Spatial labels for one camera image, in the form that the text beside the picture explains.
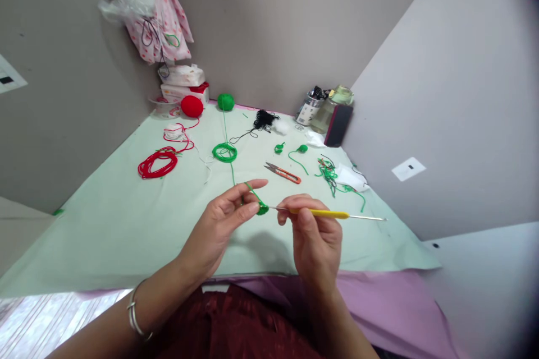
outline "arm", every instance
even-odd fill
[[[249,181],[253,189],[265,179]],[[144,281],[136,291],[135,313],[141,330],[158,331],[181,304],[221,263],[232,232],[259,209],[246,184],[238,184],[211,201],[178,257]],[[127,357],[142,338],[129,324],[129,295],[113,305],[52,352],[49,359]]]
[[[295,195],[279,204],[277,219],[292,221],[294,261],[305,285],[310,317],[321,353],[331,359],[378,359],[355,324],[336,286],[341,260],[342,228],[335,219],[314,217],[309,209],[329,210],[309,195]]]

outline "red skirt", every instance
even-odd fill
[[[195,291],[140,358],[318,359],[308,338],[277,306],[230,285],[226,293]]]

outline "yarn scissors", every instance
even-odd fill
[[[266,162],[266,164],[267,165],[265,165],[264,167],[266,167],[268,170],[270,170],[273,173],[276,173],[277,175],[283,178],[286,178],[289,181],[292,181],[293,183],[299,184],[302,181],[302,179],[299,178],[298,176],[295,176],[294,174],[291,174],[288,171],[284,171],[282,168],[279,168],[278,166],[274,164],[271,164],[268,162]]]

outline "silver bangle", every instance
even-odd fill
[[[127,306],[127,313],[129,314],[129,324],[131,324],[131,328],[133,328],[133,330],[135,330],[135,332],[142,337],[144,342],[147,342],[153,336],[153,333],[150,333],[146,336],[146,334],[144,334],[144,332],[140,329],[139,323],[137,323],[135,315],[135,293],[139,286],[142,284],[142,282],[140,282],[131,292],[131,296],[129,298],[129,305]]]

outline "table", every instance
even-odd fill
[[[228,136],[240,136],[252,128],[256,110],[235,108],[224,114]],[[281,116],[291,125],[288,135],[255,132],[258,138],[243,137],[237,144],[234,161],[236,182],[268,178],[257,191],[269,206],[284,197],[309,193],[330,209],[359,214],[362,199],[330,188],[318,173],[320,154],[351,166],[342,148],[309,150],[294,158],[309,172],[291,161],[287,154],[305,144],[304,131],[295,129],[290,116]],[[223,113],[208,105],[200,124],[188,130],[197,149],[186,151],[176,168],[162,179],[142,180],[140,162],[168,145],[163,129],[174,122],[186,127],[196,120],[177,118],[163,121],[148,117],[137,130],[83,183],[63,206],[65,212],[51,225],[26,254],[0,278],[0,297],[106,288],[130,288],[150,276],[181,250],[208,201],[233,185],[230,165],[215,161],[202,163],[215,145],[224,142]],[[276,155],[275,145],[286,142],[284,153]],[[264,168],[270,162],[301,177],[296,185]],[[408,268],[432,269],[437,259],[412,231],[376,195],[364,194],[364,215],[386,217],[387,222],[342,220],[341,270],[397,271]],[[234,233],[216,276],[248,274],[295,274],[291,225],[277,224],[276,212],[255,217]]]

